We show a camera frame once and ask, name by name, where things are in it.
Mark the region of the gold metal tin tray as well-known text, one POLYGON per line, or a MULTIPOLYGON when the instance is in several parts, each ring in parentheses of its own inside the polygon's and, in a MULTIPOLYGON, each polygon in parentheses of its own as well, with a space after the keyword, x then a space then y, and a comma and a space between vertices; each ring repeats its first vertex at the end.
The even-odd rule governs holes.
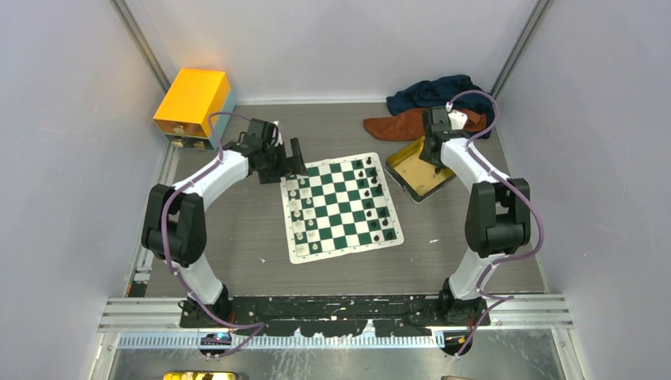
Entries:
POLYGON ((437 167, 419 158, 423 142, 424 137, 420 137, 385 160, 387 173, 415 203, 423 202, 455 177, 448 168, 441 169, 438 177, 434 176, 437 167))

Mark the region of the green white chess mat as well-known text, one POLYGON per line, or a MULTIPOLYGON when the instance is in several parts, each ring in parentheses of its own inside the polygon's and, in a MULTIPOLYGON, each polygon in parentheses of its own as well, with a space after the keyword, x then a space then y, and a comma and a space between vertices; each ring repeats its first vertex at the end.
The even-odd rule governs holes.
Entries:
POLYGON ((308 176, 291 175, 280 182, 282 206, 288 253, 291 264, 305 264, 352 253, 363 253, 402 245, 404 234, 399 217, 385 179, 385 173, 378 154, 374 152, 356 154, 341 158, 310 162, 306 166, 308 176), (366 156, 373 155, 373 164, 366 164, 366 156), (356 169, 354 163, 361 161, 363 167, 356 169), (371 183, 366 170, 377 170, 377 184, 371 183), (363 170, 365 176, 358 178, 363 170), (287 180, 295 178, 298 183, 288 185, 287 180), (358 182, 366 180, 368 186, 360 188, 358 182), (375 196, 374 188, 382 184, 383 194, 375 196), (369 197, 363 192, 370 191, 369 197), (365 207, 371 200, 373 206, 365 207), (387 216, 380 218, 378 210, 387 208, 387 216), (366 217, 372 211, 373 217, 366 217), (383 227, 383 219, 390 219, 392 225, 383 227), (370 229, 370 222, 377 222, 377 229, 370 229), (386 241, 385 235, 392 231, 395 237, 386 241), (380 241, 373 236, 380 235, 380 241))

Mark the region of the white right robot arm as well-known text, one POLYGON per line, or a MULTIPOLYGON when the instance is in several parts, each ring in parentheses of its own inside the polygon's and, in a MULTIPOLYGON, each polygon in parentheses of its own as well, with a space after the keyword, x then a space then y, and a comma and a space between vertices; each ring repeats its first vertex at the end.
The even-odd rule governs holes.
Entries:
POLYGON ((439 292, 437 311, 449 325, 465 324, 484 308, 481 294, 499 260, 530 240, 529 183, 493 166, 469 141, 468 117, 448 106, 423 111, 420 159, 438 169, 450 169, 469 191, 464 235, 468 249, 458 269, 439 292))

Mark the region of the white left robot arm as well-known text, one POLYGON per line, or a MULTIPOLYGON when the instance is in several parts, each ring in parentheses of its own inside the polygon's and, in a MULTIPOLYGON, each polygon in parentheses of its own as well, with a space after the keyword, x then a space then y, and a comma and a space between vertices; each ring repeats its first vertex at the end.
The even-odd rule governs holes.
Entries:
POLYGON ((237 139, 218 144, 204 167, 176 184, 151 188, 141 245, 167 264, 209 325, 232 324, 228 290, 205 255, 208 207, 253 173, 261 184, 274 184, 307 172, 299 139, 285 141, 278 124, 250 119, 237 139))

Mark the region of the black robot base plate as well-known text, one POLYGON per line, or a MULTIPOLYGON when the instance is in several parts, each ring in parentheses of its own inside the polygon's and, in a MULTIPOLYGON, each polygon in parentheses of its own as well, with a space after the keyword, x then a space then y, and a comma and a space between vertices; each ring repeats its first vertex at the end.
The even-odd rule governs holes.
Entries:
POLYGON ((217 328, 219 317, 241 325, 250 335, 262 322, 265 336, 361 336, 371 325, 377 337, 428 336, 433 328, 469 329, 487 303, 450 301, 443 294, 386 294, 349 296, 249 296, 199 306, 187 298, 179 302, 180 327, 217 328))

